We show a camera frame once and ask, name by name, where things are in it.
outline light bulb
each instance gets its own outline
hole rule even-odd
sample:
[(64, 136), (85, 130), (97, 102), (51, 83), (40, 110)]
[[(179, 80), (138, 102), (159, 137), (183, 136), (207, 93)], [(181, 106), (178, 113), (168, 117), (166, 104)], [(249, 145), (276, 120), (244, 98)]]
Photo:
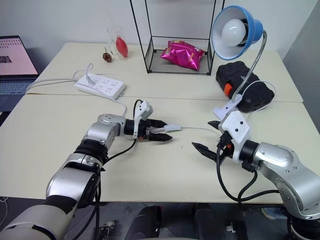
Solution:
[(246, 27), (241, 20), (231, 19), (224, 25), (221, 35), (225, 45), (234, 47), (246, 36)]

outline glass cup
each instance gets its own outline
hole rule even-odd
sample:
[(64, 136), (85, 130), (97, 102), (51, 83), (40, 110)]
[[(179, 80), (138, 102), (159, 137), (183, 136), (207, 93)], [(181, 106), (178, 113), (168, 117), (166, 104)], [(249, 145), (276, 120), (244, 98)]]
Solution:
[(128, 58), (128, 46), (123, 38), (121, 26), (110, 26), (106, 29), (110, 42), (107, 44), (110, 53), (120, 59)]

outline white power strip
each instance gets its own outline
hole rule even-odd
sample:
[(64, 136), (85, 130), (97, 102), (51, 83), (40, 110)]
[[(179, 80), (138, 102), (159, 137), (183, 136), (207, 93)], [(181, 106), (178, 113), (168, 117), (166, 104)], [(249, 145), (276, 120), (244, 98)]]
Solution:
[(98, 95), (101, 97), (109, 97), (116, 100), (124, 94), (126, 85), (123, 81), (115, 80), (109, 77), (88, 73), (88, 76), (95, 82), (95, 85), (90, 85), (86, 79), (86, 75), (80, 78), (74, 86), (83, 92)]

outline red bottle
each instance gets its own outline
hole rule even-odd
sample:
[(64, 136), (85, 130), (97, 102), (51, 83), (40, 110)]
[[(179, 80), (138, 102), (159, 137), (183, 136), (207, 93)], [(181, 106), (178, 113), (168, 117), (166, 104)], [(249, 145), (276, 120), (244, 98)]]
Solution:
[(125, 42), (120, 36), (117, 36), (117, 37), (116, 37), (115, 46), (116, 46), (116, 49), (118, 50), (118, 52), (119, 52), (124, 58), (127, 58), (127, 57), (128, 57), (128, 47), (127, 47), (127, 44), (126, 44), (126, 42)]

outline black wire rack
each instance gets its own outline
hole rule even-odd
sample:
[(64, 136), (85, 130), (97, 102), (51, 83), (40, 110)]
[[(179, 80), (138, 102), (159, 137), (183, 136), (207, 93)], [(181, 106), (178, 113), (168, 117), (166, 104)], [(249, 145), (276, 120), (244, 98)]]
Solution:
[[(212, 17), (211, 17), (211, 23), (210, 23), (210, 29), (209, 29), (209, 35), (208, 37), (176, 37), (176, 36), (162, 36), (162, 35), (153, 35), (152, 34), (152, 28), (151, 28), (151, 16), (148, 11), (148, 4), (147, 2), (150, 2), (150, 0), (144, 0), (144, 11), (146, 12), (146, 20), (147, 20), (147, 25), (148, 29), (144, 30), (144, 35), (147, 36), (148, 43), (143, 44), (142, 41), (142, 35), (139, 31), (139, 26), (137, 16), (135, 14), (135, 10), (137, 11), (137, 7), (134, 7), (133, 2), (139, 2), (141, 6), (141, 1), (143, 0), (130, 0), (130, 5), (131, 5), (131, 10), (134, 18), (134, 23), (143, 55), (143, 60), (145, 64), (145, 68), (147, 73), (166, 73), (166, 74), (194, 74), (194, 75), (211, 75), (212, 71), (212, 66), (213, 66), (213, 60), (215, 56), (215, 52), (212, 49), (211, 46), (211, 31), (212, 31), (212, 26), (214, 23), (214, 15), (215, 15), (215, 10), (216, 10), (216, 0), (214, 1), (214, 4), (212, 6)], [(222, 7), (221, 9), (224, 8), (225, 5), (225, 0), (222, 2)], [(186, 68), (186, 67), (181, 67), (178, 65), (175, 65), (173, 63), (170, 63), (168, 60), (160, 58), (161, 54), (163, 53), (164, 49), (167, 47), (165, 45), (158, 45), (154, 44), (156, 42), (165, 42), (165, 40), (172, 41), (172, 40), (182, 40), (185, 41), (189, 44), (193, 44), (194, 46), (197, 47), (197, 44), (201, 46), (207, 46), (206, 48), (202, 48), (205, 50), (204, 55), (201, 57), (200, 60), (200, 66), (198, 70)]]

